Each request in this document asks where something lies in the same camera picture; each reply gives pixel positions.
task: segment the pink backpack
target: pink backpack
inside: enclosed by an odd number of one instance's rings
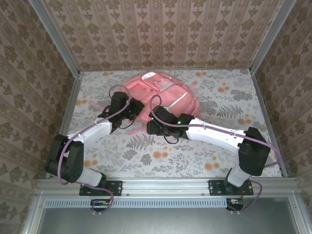
[[[161,105],[176,117],[179,117],[182,113],[198,117],[199,103],[192,94],[192,90],[197,84],[198,82],[194,81],[188,87],[169,74],[149,71],[126,82],[124,86],[130,90],[130,95],[133,98],[144,103],[145,107],[136,118],[136,121],[147,124],[151,120],[149,117],[151,112],[150,100],[155,94],[161,96]],[[152,106],[155,107],[158,104],[159,99],[154,98]],[[132,135],[144,130],[146,130],[146,126],[134,129],[129,134]]]

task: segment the damask wallpaper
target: damask wallpaper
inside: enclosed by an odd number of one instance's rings
[[[297,0],[256,76],[288,173],[312,217],[311,0]]]
[[[0,1],[0,233],[19,233],[73,77],[26,0]]]
[[[282,0],[42,0],[80,70],[249,67]]]

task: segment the backpack strap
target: backpack strap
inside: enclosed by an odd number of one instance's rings
[[[146,131],[146,125],[143,127],[134,128],[133,130],[129,131],[129,135],[134,135],[134,134],[137,134],[137,133],[143,132],[143,131]]]
[[[192,84],[189,85],[189,90],[193,91],[197,85],[198,85],[198,81],[194,81]]]
[[[104,110],[104,107],[102,107],[101,105],[98,105],[96,102],[94,101],[89,101],[89,105],[90,106],[93,106],[95,108],[97,108],[99,111],[103,111]]]

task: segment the cable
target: cable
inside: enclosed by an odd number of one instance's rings
[[[113,202],[114,202],[114,195],[113,195],[113,193],[112,193],[111,191],[109,191],[108,189],[97,188],[97,187],[93,187],[93,186],[88,185],[88,184],[82,184],[82,185],[83,185],[83,186],[86,186],[86,187],[88,187],[88,188],[90,188],[90,189],[102,190],[102,191],[105,191],[105,192],[109,193],[109,195],[111,196],[111,198],[110,198],[110,203],[109,203],[108,206],[105,208],[105,210],[99,212],[99,214],[108,211],[108,209],[112,206],[112,204],[113,204]],[[98,202],[99,202],[99,201],[94,201],[93,204],[92,204],[91,210],[93,211],[93,214],[96,213],[96,211],[94,210],[94,206],[95,206],[95,204],[97,204]]]
[[[175,144],[177,144],[177,143],[179,142],[179,138],[176,139],[176,142],[170,142],[170,141],[168,141],[167,136],[164,136],[164,139],[165,139],[165,141],[166,141],[168,144],[172,144],[172,145],[175,145]]]
[[[110,88],[110,90],[109,90],[109,96],[111,97],[111,90],[114,89],[114,88],[116,88],[116,87],[118,87],[118,86],[124,88],[124,89],[127,91],[127,94],[128,94],[128,97],[129,97],[129,98],[128,98],[128,101],[127,101],[126,105],[125,105],[121,110],[117,111],[116,113],[114,113],[114,114],[112,114],[112,115],[110,115],[110,116],[108,116],[108,117],[106,117],[106,118],[104,118],[104,119],[101,119],[101,120],[99,120],[98,122],[94,122],[94,123],[90,124],[89,126],[85,127],[85,128],[82,129],[80,132],[78,132],[76,135],[74,135],[72,138],[70,138],[70,139],[68,140],[68,142],[66,142],[66,144],[64,145],[64,148],[63,148],[63,150],[62,150],[62,152],[61,152],[61,154],[60,154],[59,162],[58,162],[58,180],[59,180],[59,182],[60,182],[62,185],[68,184],[68,182],[63,182],[63,181],[62,181],[62,179],[61,179],[61,177],[60,177],[60,171],[61,171],[61,165],[62,165],[62,161],[63,161],[63,158],[64,158],[64,154],[65,154],[65,152],[66,152],[68,146],[70,145],[70,143],[71,143],[74,139],[76,139],[80,134],[83,134],[84,132],[88,131],[90,128],[94,127],[95,125],[98,125],[98,124],[104,122],[105,120],[107,120],[108,118],[114,117],[114,116],[118,115],[119,113],[123,112],[123,111],[127,108],[127,106],[129,105],[129,102],[130,102],[130,99],[131,99],[130,91],[129,91],[129,89],[127,89],[127,88],[126,88],[125,86],[123,86],[123,85],[117,84],[117,85],[112,86],[112,87]]]
[[[120,129],[126,129],[126,128],[129,128],[132,126],[132,124],[134,124],[135,120],[136,120],[137,116],[135,117],[135,119],[132,121],[132,123],[130,123],[127,127],[124,127],[124,128],[120,128]]]
[[[103,112],[103,113],[106,112],[107,109],[110,108],[110,107],[111,107],[111,105],[106,106],[102,112]]]
[[[241,135],[241,134],[236,134],[236,133],[234,133],[234,132],[229,132],[229,131],[226,131],[226,130],[218,129],[218,128],[215,128],[215,127],[212,127],[212,126],[203,125],[203,124],[179,124],[179,125],[178,125],[178,124],[170,124],[170,123],[167,123],[167,122],[161,120],[160,118],[158,118],[158,117],[155,115],[154,111],[153,111],[153,105],[152,105],[152,103],[153,103],[153,99],[156,98],[156,97],[159,98],[159,106],[161,105],[161,103],[162,103],[161,97],[160,97],[159,95],[154,95],[154,96],[152,96],[152,98],[151,98],[151,100],[150,100],[150,109],[151,109],[151,113],[152,113],[152,115],[154,116],[154,118],[157,119],[160,123],[165,124],[165,125],[167,125],[167,126],[169,126],[169,127],[175,127],[175,128],[181,128],[181,127],[200,127],[200,128],[208,128],[208,129],[211,129],[211,130],[214,130],[214,131],[218,131],[218,132],[221,132],[221,133],[229,134],[229,135],[231,135],[231,136],[234,136],[234,135],[235,135],[236,137],[241,137],[241,138],[243,138],[243,139],[250,140],[250,141],[253,141],[253,142],[262,144],[262,145],[264,145],[264,146],[266,146],[266,147],[269,147],[270,149],[274,150],[274,151],[277,153],[277,155],[278,155],[277,161],[274,162],[274,163],[265,165],[265,166],[264,166],[265,168],[266,168],[266,167],[272,167],[272,166],[278,164],[278,163],[282,160],[282,155],[281,155],[281,153],[280,153],[280,151],[279,151],[278,149],[276,149],[275,147],[273,147],[272,145],[270,145],[270,144],[268,144],[268,143],[266,143],[266,142],[263,142],[263,141],[258,140],[258,139],[251,138],[251,137],[249,137],[249,136],[244,136],[244,135]]]
[[[242,197],[240,199],[243,200],[243,204],[244,204],[244,191],[243,189],[241,189],[241,191],[242,191]]]
[[[260,195],[261,195],[261,193],[262,193],[262,184],[260,184],[260,183],[257,182],[257,181],[254,181],[254,180],[252,180],[252,179],[248,179],[248,180],[249,180],[250,182],[252,182],[252,183],[255,183],[255,184],[259,185],[259,186],[260,186],[260,190],[259,190],[257,196],[255,197],[255,199],[253,200],[252,204],[251,204],[250,206],[248,206],[247,208],[245,208],[245,209],[242,209],[242,210],[238,211],[238,210],[235,209],[234,207],[228,205],[228,207],[231,208],[234,212],[241,213],[241,212],[245,212],[245,211],[249,210],[249,209],[256,203],[256,201],[258,201],[258,199],[259,199],[259,197],[260,197]]]

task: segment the table surface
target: table surface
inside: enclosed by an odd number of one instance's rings
[[[92,123],[101,111],[94,101],[105,107],[110,104],[111,86],[124,84],[144,71],[85,72],[74,109],[70,133]],[[186,85],[197,80],[194,95],[199,101],[200,119],[231,129],[247,130],[253,126],[270,142],[249,70],[170,70],[171,76]],[[161,136],[146,132],[130,136],[141,127],[117,129],[85,149],[84,166],[105,173],[108,177],[225,177],[238,164],[238,156],[206,142],[180,139],[170,145]],[[276,160],[271,151],[267,163]],[[262,177],[281,176],[278,165],[266,168]]]

